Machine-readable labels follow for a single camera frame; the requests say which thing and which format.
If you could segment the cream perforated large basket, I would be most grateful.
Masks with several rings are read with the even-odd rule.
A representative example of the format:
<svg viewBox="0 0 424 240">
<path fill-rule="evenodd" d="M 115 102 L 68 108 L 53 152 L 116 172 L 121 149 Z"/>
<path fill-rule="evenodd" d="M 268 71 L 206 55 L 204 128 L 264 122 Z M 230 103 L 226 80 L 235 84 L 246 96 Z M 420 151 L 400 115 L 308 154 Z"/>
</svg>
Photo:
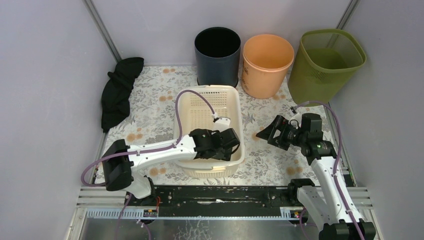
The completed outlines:
<svg viewBox="0 0 424 240">
<path fill-rule="evenodd" d="M 227 85 L 201 85 L 181 90 L 175 100 L 173 137 L 194 133 L 209 151 L 196 159 L 178 160 L 193 178 L 224 178 L 236 173 L 245 159 L 241 103 Z"/>
</svg>

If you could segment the white slotted basket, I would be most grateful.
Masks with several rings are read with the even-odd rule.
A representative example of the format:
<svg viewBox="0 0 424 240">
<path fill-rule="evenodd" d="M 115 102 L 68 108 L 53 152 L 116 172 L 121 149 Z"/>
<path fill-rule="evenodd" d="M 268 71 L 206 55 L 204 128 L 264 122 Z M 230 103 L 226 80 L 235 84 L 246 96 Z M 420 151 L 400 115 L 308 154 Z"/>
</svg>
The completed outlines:
<svg viewBox="0 0 424 240">
<path fill-rule="evenodd" d="M 212 130 L 214 124 L 213 113 L 210 109 L 212 107 L 217 117 L 229 118 L 230 128 L 233 128 L 239 137 L 242 136 L 239 95 L 235 88 L 207 86 L 196 88 L 194 91 L 202 95 L 209 104 L 191 92 L 180 96 L 178 113 L 183 135 L 187 135 L 194 129 Z"/>
</svg>

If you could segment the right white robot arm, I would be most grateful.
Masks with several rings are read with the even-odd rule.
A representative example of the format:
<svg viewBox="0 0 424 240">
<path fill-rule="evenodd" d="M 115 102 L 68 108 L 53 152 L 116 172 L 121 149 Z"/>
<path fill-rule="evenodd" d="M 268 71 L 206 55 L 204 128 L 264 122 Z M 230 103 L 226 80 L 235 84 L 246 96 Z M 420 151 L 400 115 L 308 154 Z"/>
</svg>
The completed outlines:
<svg viewBox="0 0 424 240">
<path fill-rule="evenodd" d="M 320 240 L 373 240 L 376 237 L 374 224 L 364 219 L 348 192 L 333 144 L 324 140 L 320 115 L 296 114 L 291 119 L 277 115 L 256 137 L 286 151 L 290 146 L 299 147 L 306 157 L 323 197 L 311 179 L 295 178 L 287 186 L 286 198 L 291 205 L 302 205 L 307 210 L 318 228 Z"/>
</svg>

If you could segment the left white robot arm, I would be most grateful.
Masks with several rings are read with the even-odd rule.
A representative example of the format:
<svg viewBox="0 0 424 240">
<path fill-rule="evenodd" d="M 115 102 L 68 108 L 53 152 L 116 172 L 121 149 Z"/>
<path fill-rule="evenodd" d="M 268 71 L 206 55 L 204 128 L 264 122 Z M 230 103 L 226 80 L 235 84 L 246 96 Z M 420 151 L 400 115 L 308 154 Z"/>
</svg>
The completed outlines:
<svg viewBox="0 0 424 240">
<path fill-rule="evenodd" d="M 150 166 L 181 160 L 230 161 L 241 142 L 233 128 L 224 131 L 194 129 L 181 139 L 147 145 L 127 145 L 116 140 L 102 156 L 104 186 L 107 191 L 125 190 L 142 205 L 155 200 L 153 185 L 141 171 Z"/>
</svg>

